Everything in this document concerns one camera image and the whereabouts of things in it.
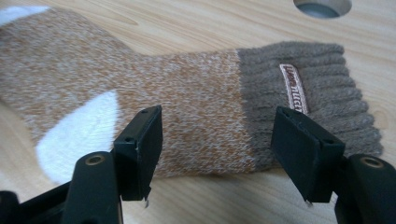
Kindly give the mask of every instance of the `white heel patch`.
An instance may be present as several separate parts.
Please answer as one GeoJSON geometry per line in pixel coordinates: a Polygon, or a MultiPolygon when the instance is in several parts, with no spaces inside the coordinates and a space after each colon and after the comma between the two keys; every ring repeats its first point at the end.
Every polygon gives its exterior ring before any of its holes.
{"type": "Polygon", "coordinates": [[[38,163],[56,183],[70,181],[76,161],[94,151],[109,151],[114,141],[119,106],[107,91],[66,115],[36,146],[38,163]]]}

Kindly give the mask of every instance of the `sock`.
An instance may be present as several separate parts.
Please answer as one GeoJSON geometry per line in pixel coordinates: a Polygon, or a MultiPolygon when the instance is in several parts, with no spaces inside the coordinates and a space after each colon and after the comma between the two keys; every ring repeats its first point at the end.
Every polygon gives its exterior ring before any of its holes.
{"type": "Polygon", "coordinates": [[[80,157],[109,151],[134,115],[153,105],[163,106],[156,176],[277,166],[270,141],[278,105],[339,137],[347,156],[382,151],[336,44],[147,56],[59,8],[0,28],[1,99],[25,121],[40,167],[57,183],[70,180],[80,157]]]}

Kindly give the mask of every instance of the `sock label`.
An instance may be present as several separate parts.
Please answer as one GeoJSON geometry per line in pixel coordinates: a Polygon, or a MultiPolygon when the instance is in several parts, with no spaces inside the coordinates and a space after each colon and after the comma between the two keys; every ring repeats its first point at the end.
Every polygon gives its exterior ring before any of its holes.
{"type": "Polygon", "coordinates": [[[286,89],[288,90],[289,106],[304,114],[308,114],[306,106],[303,83],[298,75],[297,68],[292,64],[282,63],[279,65],[285,78],[286,89]]]}

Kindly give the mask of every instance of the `sock cuff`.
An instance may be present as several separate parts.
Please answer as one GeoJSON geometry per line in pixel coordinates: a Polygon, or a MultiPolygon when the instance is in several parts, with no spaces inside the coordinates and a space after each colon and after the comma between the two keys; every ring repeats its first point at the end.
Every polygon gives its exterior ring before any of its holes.
{"type": "Polygon", "coordinates": [[[301,109],[346,142],[346,155],[381,153],[379,130],[349,76],[343,53],[340,45],[303,42],[238,50],[245,121],[257,169],[273,164],[270,144],[278,105],[301,109]]]}

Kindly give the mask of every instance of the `wooden table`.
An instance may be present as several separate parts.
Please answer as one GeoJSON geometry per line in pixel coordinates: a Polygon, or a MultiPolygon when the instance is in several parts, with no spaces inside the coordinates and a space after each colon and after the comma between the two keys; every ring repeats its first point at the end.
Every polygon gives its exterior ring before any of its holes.
{"type": "MultiPolygon", "coordinates": [[[[311,18],[291,0],[256,1],[19,1],[0,7],[66,7],[148,55],[261,47],[283,40],[335,42],[381,130],[382,159],[396,166],[396,4],[352,2],[332,20],[311,18]]],[[[0,104],[0,189],[26,201],[54,184],[35,161],[22,121],[0,104]]],[[[334,223],[333,203],[308,207],[281,169],[254,175],[155,179],[149,208],[124,203],[125,223],[334,223]]]]}

